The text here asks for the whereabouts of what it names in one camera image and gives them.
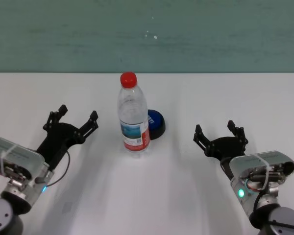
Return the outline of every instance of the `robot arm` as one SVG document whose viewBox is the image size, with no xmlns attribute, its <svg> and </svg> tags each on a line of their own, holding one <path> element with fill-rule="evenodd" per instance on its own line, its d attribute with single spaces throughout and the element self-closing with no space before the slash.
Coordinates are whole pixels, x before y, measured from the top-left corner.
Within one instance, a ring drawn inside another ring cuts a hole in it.
<svg viewBox="0 0 294 235">
<path fill-rule="evenodd" d="M 0 138 L 0 175 L 10 178 L 0 198 L 0 234 L 22 233 L 18 215 L 30 211 L 68 149 L 84 143 L 98 128 L 96 111 L 79 129 L 71 124 L 59 123 L 67 111 L 62 105 L 57 112 L 50 113 L 43 127 L 47 137 L 37 151 Z"/>
<path fill-rule="evenodd" d="M 207 157 L 220 161 L 251 224 L 260 229 L 259 235 L 294 234 L 294 210 L 280 207 L 277 199 L 279 185 L 294 172 L 294 161 L 278 151 L 245 155 L 244 129 L 233 121 L 228 129 L 234 137 L 209 141 L 197 125 L 194 141 Z"/>
</svg>

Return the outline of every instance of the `white cable tie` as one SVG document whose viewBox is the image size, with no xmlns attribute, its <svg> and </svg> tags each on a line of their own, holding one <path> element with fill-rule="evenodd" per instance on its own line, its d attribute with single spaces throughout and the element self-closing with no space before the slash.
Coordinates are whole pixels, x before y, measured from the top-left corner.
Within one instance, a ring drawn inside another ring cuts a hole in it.
<svg viewBox="0 0 294 235">
<path fill-rule="evenodd" d="M 264 190 L 267 186 L 267 183 L 268 183 L 268 180 L 269 180 L 269 171 L 271 170 L 271 167 L 269 165 L 269 163 L 263 159 L 262 157 L 260 157 L 259 155 L 257 154 L 254 154 L 255 157 L 259 158 L 264 164 L 266 164 L 266 168 L 267 168 L 267 171 L 266 171 L 266 179 L 265 179 L 265 182 L 264 182 L 264 185 L 263 187 L 261 188 L 261 190 Z"/>
<path fill-rule="evenodd" d="M 1 156 L 0 156 L 0 168 L 1 168 L 1 175 L 5 177 L 5 173 L 4 173 L 4 167 L 3 167 L 3 160 L 5 159 L 6 156 L 8 156 L 13 149 L 16 148 L 16 146 L 18 146 L 17 144 L 14 144 L 12 147 L 10 147 L 7 151 L 2 151 L 1 152 Z"/>
</svg>

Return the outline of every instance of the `black cable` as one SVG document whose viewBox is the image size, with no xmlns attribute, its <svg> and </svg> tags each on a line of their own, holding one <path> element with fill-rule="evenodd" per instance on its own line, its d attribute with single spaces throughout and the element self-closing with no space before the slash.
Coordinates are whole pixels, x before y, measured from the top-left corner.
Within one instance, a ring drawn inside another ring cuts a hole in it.
<svg viewBox="0 0 294 235">
<path fill-rule="evenodd" d="M 266 189 L 260 190 L 259 194 L 257 195 L 255 203 L 254 203 L 254 212 L 256 212 L 258 202 L 259 202 L 260 198 L 265 194 L 265 192 L 266 192 Z"/>
<path fill-rule="evenodd" d="M 70 154 L 69 154 L 68 151 L 67 151 L 67 154 L 68 154 L 68 157 L 69 157 L 69 161 L 68 161 L 68 166 L 67 166 L 67 168 L 65 169 L 64 174 L 63 174 L 58 180 L 56 180 L 55 182 L 53 182 L 53 183 L 47 185 L 46 187 L 50 187 L 50 186 L 55 185 L 56 183 L 58 183 L 60 180 L 63 179 L 63 177 L 64 177 L 64 176 L 66 175 L 66 173 L 68 172 L 68 169 L 69 169 L 69 166 L 70 166 L 70 162 L 71 162 L 71 156 L 70 156 Z"/>
<path fill-rule="evenodd" d="M 254 203 L 254 210 L 253 210 L 254 212 L 256 212 L 256 210 L 257 210 L 257 205 L 258 205 L 258 202 L 259 202 L 260 198 L 264 194 L 266 194 L 266 191 L 268 190 L 268 186 L 269 186 L 269 180 L 267 181 L 267 185 L 265 186 L 265 188 L 260 190 L 258 196 L 256 197 L 256 200 L 255 200 L 255 203 Z"/>
</svg>

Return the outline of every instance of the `green led light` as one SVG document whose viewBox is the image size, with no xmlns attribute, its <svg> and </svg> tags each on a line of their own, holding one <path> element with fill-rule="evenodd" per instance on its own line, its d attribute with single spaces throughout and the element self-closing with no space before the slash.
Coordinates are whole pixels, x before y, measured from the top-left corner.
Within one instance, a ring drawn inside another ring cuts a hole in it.
<svg viewBox="0 0 294 235">
<path fill-rule="evenodd" d="M 245 194 L 244 190 L 240 189 L 239 190 L 239 197 L 244 197 L 244 194 Z"/>
</svg>

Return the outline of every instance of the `teal wall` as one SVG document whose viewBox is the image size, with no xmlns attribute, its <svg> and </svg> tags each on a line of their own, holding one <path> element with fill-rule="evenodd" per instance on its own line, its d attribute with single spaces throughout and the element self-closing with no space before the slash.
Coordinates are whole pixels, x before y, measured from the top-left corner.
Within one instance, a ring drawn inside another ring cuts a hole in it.
<svg viewBox="0 0 294 235">
<path fill-rule="evenodd" d="M 294 0 L 0 0 L 0 71 L 294 72 Z"/>
</svg>

